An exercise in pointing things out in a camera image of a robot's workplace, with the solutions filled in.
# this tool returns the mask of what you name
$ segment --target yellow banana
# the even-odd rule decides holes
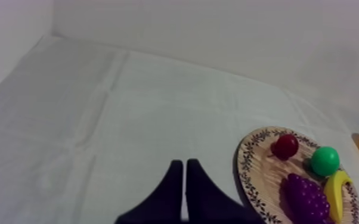
[[[324,187],[324,193],[327,196],[327,201],[330,204],[330,217],[336,223],[341,223],[342,219],[342,185],[345,183],[352,183],[351,178],[345,171],[335,172],[327,180]]]

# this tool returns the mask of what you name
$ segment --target white wall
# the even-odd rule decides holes
[[[0,0],[0,81],[51,31],[52,0]]]
[[[54,31],[242,74],[359,116],[359,0],[55,0]]]

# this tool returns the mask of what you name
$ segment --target red apple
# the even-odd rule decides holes
[[[294,135],[283,135],[271,148],[271,152],[279,159],[287,160],[298,152],[299,143]]]

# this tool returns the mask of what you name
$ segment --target wooden plate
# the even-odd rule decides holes
[[[281,161],[272,155],[270,147],[279,136],[291,133],[299,141],[296,155]],[[289,173],[297,173],[323,186],[325,179],[306,171],[308,160],[319,148],[314,140],[284,127],[264,127],[248,134],[238,148],[237,168],[242,188],[255,210],[266,223],[292,223],[280,185]],[[342,223],[359,224],[359,198],[353,184],[342,189]]]

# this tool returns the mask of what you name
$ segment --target white tablecloth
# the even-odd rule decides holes
[[[335,147],[359,195],[354,121],[341,113],[246,77],[43,38],[0,84],[0,224],[113,223],[173,159],[198,158],[240,202],[233,155],[263,126]]]

